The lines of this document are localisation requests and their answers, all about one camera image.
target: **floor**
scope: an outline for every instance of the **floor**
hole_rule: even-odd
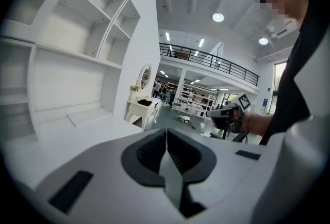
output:
[[[178,120],[179,116],[188,116],[190,117],[190,125],[183,124]],[[209,136],[210,132],[216,133],[222,137],[223,131],[219,130],[214,127],[212,121],[207,118],[199,118],[197,116],[189,115],[184,112],[177,112],[176,110],[172,110],[171,108],[167,107],[167,104],[163,104],[158,111],[156,117],[156,123],[153,123],[153,116],[148,118],[145,130],[152,130],[152,129],[160,129],[163,127],[171,127],[173,129],[182,129],[190,132],[194,132],[197,134],[204,134],[205,136]],[[230,133],[226,140],[232,141],[237,134]],[[260,136],[256,136],[253,134],[248,134],[248,142],[249,144],[259,144],[261,140]]]

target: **ceiling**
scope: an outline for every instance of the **ceiling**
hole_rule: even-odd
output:
[[[182,69],[173,67],[173,66],[169,66],[169,65],[159,64],[157,75],[163,76],[163,74],[160,73],[160,71],[163,71],[169,78],[179,79],[181,76]],[[224,82],[222,80],[219,80],[219,79],[216,79],[213,77],[209,77],[209,76],[202,75],[202,74],[192,72],[192,71],[186,72],[185,80],[193,82],[197,79],[199,79],[200,81],[195,84],[200,85],[201,87],[218,88],[218,89],[227,88],[229,90],[242,90],[242,88],[231,85],[227,82]]]
[[[193,33],[187,33],[187,32],[170,30],[170,29],[158,29],[158,32],[159,32],[159,42],[189,47],[206,53],[211,53],[213,49],[216,49],[219,46],[221,46],[221,42],[211,37],[204,37]],[[165,32],[169,33],[170,41],[167,41]],[[199,47],[201,39],[204,39],[204,42],[202,47]]]
[[[187,35],[185,42],[192,45],[198,35],[211,38],[214,43],[223,42],[225,47],[230,44],[244,49],[257,58],[292,46],[299,34],[297,27],[290,27],[285,37],[279,39],[274,34],[274,38],[271,37],[268,27],[274,21],[286,27],[285,22],[255,0],[156,0],[156,3],[160,32],[166,28],[190,33],[193,40],[188,41],[190,36]],[[224,14],[225,20],[214,22],[215,12]],[[261,37],[267,37],[270,43],[260,45]]]

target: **ceiling light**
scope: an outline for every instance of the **ceiling light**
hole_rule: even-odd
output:
[[[268,39],[266,39],[266,38],[261,38],[261,39],[259,40],[259,43],[260,43],[261,45],[266,45],[266,44],[268,44]]]
[[[221,22],[221,21],[223,21],[225,19],[225,17],[221,13],[214,13],[214,15],[213,15],[212,18],[216,22]]]
[[[200,42],[200,44],[198,45],[198,47],[202,47],[203,43],[204,43],[204,39],[201,39],[201,42]]]

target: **balcony railing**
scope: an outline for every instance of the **balcony railing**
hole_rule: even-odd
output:
[[[221,72],[228,73],[243,79],[255,86],[258,85],[259,75],[213,54],[168,43],[160,43],[159,48],[161,55],[188,60],[191,62],[199,63],[201,65],[209,66]]]

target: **black shirt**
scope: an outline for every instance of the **black shirt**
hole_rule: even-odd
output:
[[[309,0],[300,34],[280,79],[276,110],[262,137],[261,145],[266,145],[271,135],[285,132],[294,123],[310,115],[306,102],[293,79],[319,46],[328,24],[329,12],[323,2]]]

